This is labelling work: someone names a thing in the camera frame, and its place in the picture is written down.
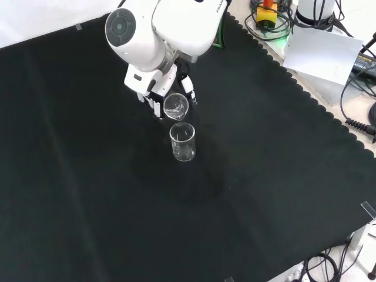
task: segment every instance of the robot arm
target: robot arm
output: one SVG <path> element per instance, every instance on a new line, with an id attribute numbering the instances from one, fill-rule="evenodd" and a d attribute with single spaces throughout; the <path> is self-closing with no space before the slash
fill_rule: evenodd
<path id="1" fill-rule="evenodd" d="M 209 49 L 226 6 L 226 0 L 125 1 L 105 28 L 109 45 L 129 64 L 125 85 L 140 101 L 159 107 L 176 78 L 178 55 L 197 57 Z M 184 80 L 194 97 L 192 82 Z M 157 96 L 150 98 L 151 92 Z M 160 108 L 155 114 L 160 116 Z"/>

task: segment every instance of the tape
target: tape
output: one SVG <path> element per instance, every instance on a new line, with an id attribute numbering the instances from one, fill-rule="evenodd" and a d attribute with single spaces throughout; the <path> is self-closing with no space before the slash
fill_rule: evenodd
<path id="1" fill-rule="evenodd" d="M 372 219 L 376 219 L 376 211 L 368 204 L 367 201 L 360 204 L 363 209 L 372 217 Z"/>

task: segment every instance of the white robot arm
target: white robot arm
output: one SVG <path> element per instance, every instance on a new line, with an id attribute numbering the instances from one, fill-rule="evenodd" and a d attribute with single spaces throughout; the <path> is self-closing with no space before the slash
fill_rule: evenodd
<path id="1" fill-rule="evenodd" d="M 182 55 L 194 62 L 209 49 L 226 6 L 226 0 L 126 0 L 109 15 L 107 41 L 129 64 L 124 83 L 157 117 L 176 78 L 175 60 Z M 189 77 L 183 80 L 194 98 Z"/>

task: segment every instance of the white paper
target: white paper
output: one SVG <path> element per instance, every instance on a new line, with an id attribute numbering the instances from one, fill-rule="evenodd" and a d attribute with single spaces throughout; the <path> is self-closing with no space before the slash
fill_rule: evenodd
<path id="1" fill-rule="evenodd" d="M 285 48 L 285 68 L 345 85 L 362 46 L 362 40 L 321 31 L 296 28 Z"/>

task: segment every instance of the white sheet of paper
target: white sheet of paper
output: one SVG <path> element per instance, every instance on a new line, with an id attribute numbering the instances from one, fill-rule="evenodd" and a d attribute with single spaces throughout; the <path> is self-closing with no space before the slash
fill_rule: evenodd
<path id="1" fill-rule="evenodd" d="M 359 39 L 314 28 L 294 28 L 283 66 L 345 85 L 361 46 Z"/>

